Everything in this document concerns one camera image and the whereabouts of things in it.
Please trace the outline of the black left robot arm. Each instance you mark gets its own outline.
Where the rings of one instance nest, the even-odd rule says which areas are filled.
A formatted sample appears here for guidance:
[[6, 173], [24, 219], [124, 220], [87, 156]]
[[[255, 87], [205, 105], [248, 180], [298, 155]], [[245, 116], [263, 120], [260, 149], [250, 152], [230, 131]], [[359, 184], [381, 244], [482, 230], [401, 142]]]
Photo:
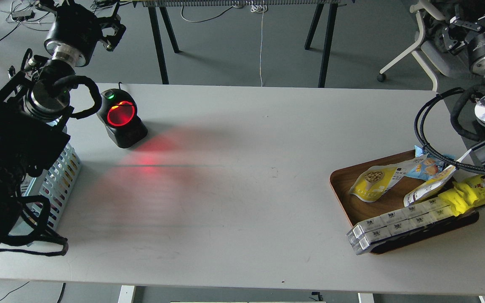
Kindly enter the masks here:
[[108, 51], [119, 44], [126, 30], [119, 6], [115, 1], [110, 16], [98, 17], [73, 0], [35, 2], [55, 15], [44, 42], [50, 57], [25, 57], [0, 90], [0, 245], [10, 253], [60, 256], [69, 249], [48, 226], [49, 199], [24, 197], [20, 188], [27, 175], [39, 177], [57, 161], [70, 140], [64, 132], [69, 119], [101, 109], [97, 84], [76, 75], [75, 67], [89, 64], [98, 42]]

